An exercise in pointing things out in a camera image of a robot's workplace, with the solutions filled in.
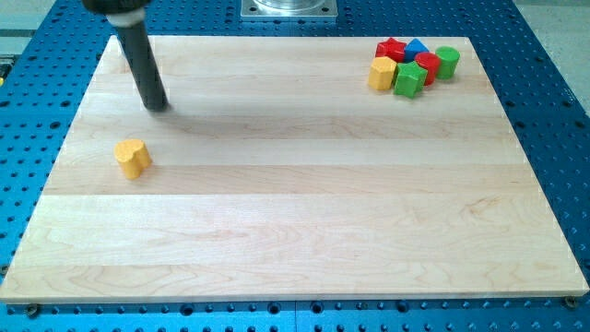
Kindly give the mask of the black robot arm end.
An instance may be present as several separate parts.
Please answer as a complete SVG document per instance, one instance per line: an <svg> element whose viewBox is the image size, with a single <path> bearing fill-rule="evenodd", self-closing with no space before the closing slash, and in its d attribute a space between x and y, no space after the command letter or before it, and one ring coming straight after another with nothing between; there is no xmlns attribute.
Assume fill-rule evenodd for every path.
<svg viewBox="0 0 590 332"><path fill-rule="evenodd" d="M111 15L143 9L151 0L82 0L83 6L90 12Z"/></svg>

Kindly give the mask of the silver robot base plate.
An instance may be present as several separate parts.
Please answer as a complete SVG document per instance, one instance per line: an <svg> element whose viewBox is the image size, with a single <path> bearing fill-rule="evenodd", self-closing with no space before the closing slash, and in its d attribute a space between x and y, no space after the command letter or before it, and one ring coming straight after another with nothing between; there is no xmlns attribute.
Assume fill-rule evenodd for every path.
<svg viewBox="0 0 590 332"><path fill-rule="evenodd" d="M241 17L251 20L337 16L337 0L241 0Z"/></svg>

